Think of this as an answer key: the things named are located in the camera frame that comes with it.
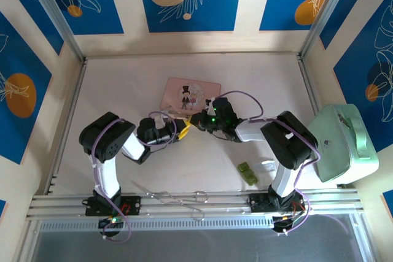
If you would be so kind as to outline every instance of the white table surface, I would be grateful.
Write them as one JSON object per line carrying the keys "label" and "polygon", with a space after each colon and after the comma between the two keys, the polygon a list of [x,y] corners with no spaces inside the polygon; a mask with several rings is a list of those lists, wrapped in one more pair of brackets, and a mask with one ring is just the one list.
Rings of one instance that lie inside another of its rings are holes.
{"label": "white table surface", "polygon": [[[91,164],[79,145],[80,132],[108,111],[135,125],[159,110],[170,77],[217,82],[221,92],[242,90],[255,96],[272,117],[291,111],[303,124],[313,111],[295,54],[226,53],[196,55],[127,56],[88,61],[59,173],[53,180],[55,195],[91,194],[94,178]],[[239,117],[258,114],[247,96],[231,94]],[[236,170],[244,161],[273,157],[266,142],[237,144],[214,138],[192,127],[180,142],[154,153],[142,165],[117,156],[117,177],[125,193],[141,192],[131,183],[150,191],[239,191],[265,189],[275,171],[259,174],[249,187]],[[335,188],[321,183],[313,167],[305,169],[299,188]]]}

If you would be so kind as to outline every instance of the mint green box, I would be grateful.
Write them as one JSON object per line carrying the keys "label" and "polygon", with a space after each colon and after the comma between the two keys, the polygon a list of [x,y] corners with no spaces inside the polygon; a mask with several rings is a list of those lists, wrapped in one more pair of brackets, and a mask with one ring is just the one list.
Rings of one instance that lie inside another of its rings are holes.
{"label": "mint green box", "polygon": [[378,169],[375,148],[355,105],[325,106],[308,129],[318,140],[322,182],[347,184]]}

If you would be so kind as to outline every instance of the green block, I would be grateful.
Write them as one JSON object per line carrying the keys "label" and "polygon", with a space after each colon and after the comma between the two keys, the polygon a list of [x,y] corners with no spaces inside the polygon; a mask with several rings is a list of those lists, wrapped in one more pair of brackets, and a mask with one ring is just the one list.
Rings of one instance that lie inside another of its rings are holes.
{"label": "green block", "polygon": [[257,176],[255,175],[253,170],[251,170],[247,162],[239,164],[238,170],[242,178],[244,179],[245,182],[247,182],[248,185],[254,185],[258,182]]}

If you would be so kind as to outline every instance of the gray floor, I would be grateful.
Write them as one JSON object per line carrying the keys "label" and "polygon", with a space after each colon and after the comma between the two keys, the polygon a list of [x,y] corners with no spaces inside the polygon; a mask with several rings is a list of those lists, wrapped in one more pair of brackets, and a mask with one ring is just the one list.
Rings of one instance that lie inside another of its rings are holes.
{"label": "gray floor", "polygon": [[41,233],[33,261],[362,261],[348,215],[335,218],[310,216],[287,237],[271,229],[135,231],[113,244],[98,232]]}

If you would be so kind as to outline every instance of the yellow object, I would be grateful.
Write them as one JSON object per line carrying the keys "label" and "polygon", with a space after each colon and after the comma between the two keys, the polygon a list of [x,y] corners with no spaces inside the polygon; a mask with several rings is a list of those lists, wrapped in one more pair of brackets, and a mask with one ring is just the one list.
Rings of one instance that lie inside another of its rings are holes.
{"label": "yellow object", "polygon": [[295,21],[299,25],[311,25],[314,23],[319,10],[325,0],[305,0],[296,9]]}
{"label": "yellow object", "polygon": [[190,122],[188,122],[187,120],[183,120],[185,123],[185,128],[182,130],[182,132],[180,132],[179,134],[179,140],[182,140],[183,137],[190,131]]}
{"label": "yellow object", "polygon": [[76,18],[79,18],[82,15],[82,9],[79,6],[75,6],[73,4],[67,8],[67,11],[70,15]]}
{"label": "yellow object", "polygon": [[26,74],[13,74],[6,82],[7,106],[19,118],[28,118],[34,111],[37,101],[36,87]]}

